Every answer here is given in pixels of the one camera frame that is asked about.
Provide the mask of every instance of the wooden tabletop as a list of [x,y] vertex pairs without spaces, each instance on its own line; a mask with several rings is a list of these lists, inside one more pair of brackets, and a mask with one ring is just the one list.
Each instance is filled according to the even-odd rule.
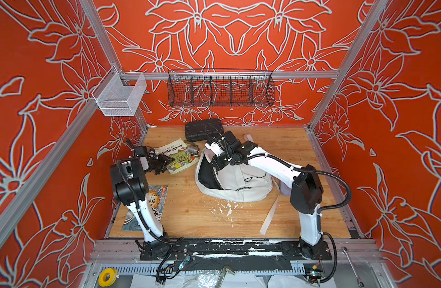
[[[224,127],[241,141],[244,134],[250,134],[255,143],[264,150],[283,160],[317,170],[321,167],[307,138],[304,128],[281,127]],[[145,138],[146,146],[161,147],[177,139],[185,139],[184,128],[150,128]],[[197,142],[200,149],[203,142]],[[232,202],[201,193],[194,181],[196,165],[171,175],[168,172],[155,176],[147,173],[149,185],[169,185],[161,223],[170,237],[264,237],[259,230],[278,195],[274,187],[268,196],[258,202]],[[320,177],[323,185],[322,206],[335,204],[325,177]],[[299,214],[292,207],[289,196],[279,196],[273,220],[266,237],[298,238],[300,235]],[[121,205],[115,218],[110,237],[138,237],[140,231],[121,231],[127,208]],[[334,238],[350,238],[349,231],[339,212],[326,210],[321,218],[321,227]]]

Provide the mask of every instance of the white wire basket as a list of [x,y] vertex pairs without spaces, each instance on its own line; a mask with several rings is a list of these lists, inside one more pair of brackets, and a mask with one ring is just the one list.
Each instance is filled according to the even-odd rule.
[[139,107],[147,88],[145,77],[141,72],[136,81],[125,81],[124,74],[113,66],[92,92],[105,116],[134,116]]

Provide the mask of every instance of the floral pattern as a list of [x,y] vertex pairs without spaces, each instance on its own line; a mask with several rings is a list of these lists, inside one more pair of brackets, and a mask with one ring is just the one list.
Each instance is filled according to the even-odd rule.
[[441,287],[440,42],[441,1],[389,1],[315,131],[399,287]]
[[[372,5],[362,0],[350,5],[341,0],[246,0],[237,5],[201,0],[127,5],[97,0],[95,4],[123,68],[145,72],[216,67],[337,70]],[[135,19],[142,14],[146,21],[137,20],[137,30]],[[337,29],[329,20],[342,18],[349,20],[342,21]],[[152,80],[146,106],[141,105],[141,109],[151,112],[146,115],[148,122],[159,126],[213,117],[226,125],[305,125],[324,95],[317,91],[328,81],[275,81],[277,102],[272,107],[230,110],[170,107],[166,84]],[[291,90],[304,92],[294,97],[287,93]]]
[[[110,66],[78,0],[0,0],[0,67],[1,214]],[[91,155],[109,132],[137,142],[136,123],[110,123],[94,113],[0,249],[0,287],[79,285],[95,240],[106,230],[103,217],[112,215],[113,196],[103,193],[110,183],[102,175],[113,157],[130,151],[110,145],[109,158],[93,161]]]

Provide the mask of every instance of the black wire basket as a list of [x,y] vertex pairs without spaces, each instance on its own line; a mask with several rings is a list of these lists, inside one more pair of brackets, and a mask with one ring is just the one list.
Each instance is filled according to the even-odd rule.
[[170,70],[171,107],[270,107],[275,103],[272,71]]

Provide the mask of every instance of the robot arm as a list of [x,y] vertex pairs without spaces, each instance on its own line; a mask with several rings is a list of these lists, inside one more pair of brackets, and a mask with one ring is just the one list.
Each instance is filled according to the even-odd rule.
[[121,201],[136,217],[142,229],[146,250],[150,255],[154,252],[157,257],[164,257],[171,242],[163,226],[156,219],[148,204],[146,194],[148,183],[146,172],[155,171],[155,175],[164,172],[166,165],[174,159],[165,155],[148,153],[145,146],[133,147],[134,156],[118,161],[110,166],[114,198]]
[[[294,170],[303,168],[268,154],[257,144],[246,141],[243,144],[235,136],[227,131],[223,138],[215,142],[208,140],[206,147],[211,149],[216,156],[212,159],[212,165],[221,170],[229,164],[246,163],[268,172],[284,182],[291,188],[290,202],[298,210],[301,223],[301,241],[308,245],[309,253],[306,257],[311,258],[316,246],[322,243],[320,228],[320,216],[317,210],[322,201],[323,188],[317,175],[302,173]],[[308,165],[305,170],[315,170]]]

